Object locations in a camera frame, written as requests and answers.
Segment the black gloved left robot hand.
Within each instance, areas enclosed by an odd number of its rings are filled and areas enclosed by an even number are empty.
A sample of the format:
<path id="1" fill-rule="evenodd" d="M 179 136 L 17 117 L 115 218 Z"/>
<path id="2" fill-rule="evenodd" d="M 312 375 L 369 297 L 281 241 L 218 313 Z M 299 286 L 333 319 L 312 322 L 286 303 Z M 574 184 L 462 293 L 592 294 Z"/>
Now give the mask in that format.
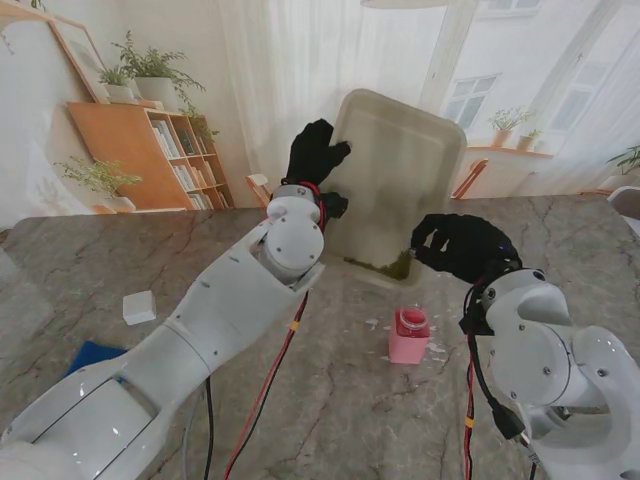
<path id="1" fill-rule="evenodd" d="M 302 184 L 319 187 L 351 153 L 351 146 L 343 141 L 330 144 L 334 127 L 325 119 L 308 123 L 291 144 L 289 165 L 283 184 Z"/>

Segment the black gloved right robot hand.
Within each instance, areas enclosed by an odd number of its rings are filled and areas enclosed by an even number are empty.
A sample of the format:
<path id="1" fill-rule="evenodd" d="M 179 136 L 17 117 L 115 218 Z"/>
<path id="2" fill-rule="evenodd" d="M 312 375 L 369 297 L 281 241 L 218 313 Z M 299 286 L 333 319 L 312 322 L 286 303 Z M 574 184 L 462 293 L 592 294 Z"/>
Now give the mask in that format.
<path id="1" fill-rule="evenodd" d="M 422 264 L 469 284 L 476 284 L 493 272 L 522 267 L 509 237 L 473 215 L 426 215 L 412 232 L 410 250 Z"/>

